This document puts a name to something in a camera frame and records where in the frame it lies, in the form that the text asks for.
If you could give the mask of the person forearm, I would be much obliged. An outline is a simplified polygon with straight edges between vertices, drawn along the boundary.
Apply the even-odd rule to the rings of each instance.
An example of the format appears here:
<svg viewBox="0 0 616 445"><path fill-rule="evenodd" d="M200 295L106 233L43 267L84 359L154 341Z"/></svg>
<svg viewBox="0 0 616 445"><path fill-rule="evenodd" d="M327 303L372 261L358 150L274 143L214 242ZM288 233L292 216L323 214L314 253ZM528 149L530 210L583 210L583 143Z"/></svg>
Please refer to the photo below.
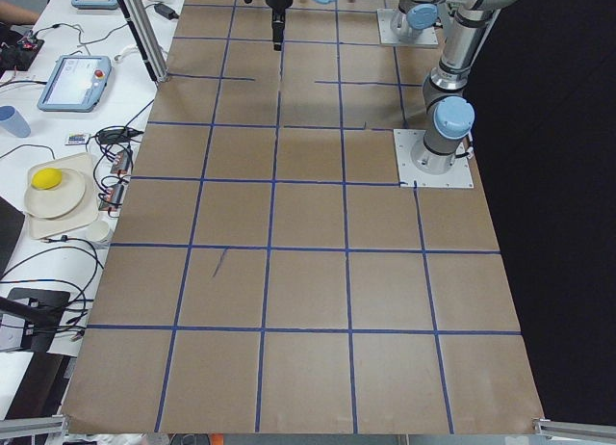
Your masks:
<svg viewBox="0 0 616 445"><path fill-rule="evenodd" d="M0 20L8 25L34 25L40 14L7 1L0 1Z"/></svg>

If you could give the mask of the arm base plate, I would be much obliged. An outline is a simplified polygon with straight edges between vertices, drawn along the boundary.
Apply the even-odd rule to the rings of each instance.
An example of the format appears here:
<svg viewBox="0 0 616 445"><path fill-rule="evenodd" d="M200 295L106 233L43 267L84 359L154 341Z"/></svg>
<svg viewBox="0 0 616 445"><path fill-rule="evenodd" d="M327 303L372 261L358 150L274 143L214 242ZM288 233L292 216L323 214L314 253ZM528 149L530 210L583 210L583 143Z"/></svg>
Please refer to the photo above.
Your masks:
<svg viewBox="0 0 616 445"><path fill-rule="evenodd" d="M424 145L422 129L395 129L398 182L408 188L472 189L467 149L460 142L450 155L437 155Z"/></svg>
<svg viewBox="0 0 616 445"><path fill-rule="evenodd" d="M432 49L438 46L434 29L438 9L434 4L419 4L407 13L400 9L378 9L376 17L383 45Z"/></svg>

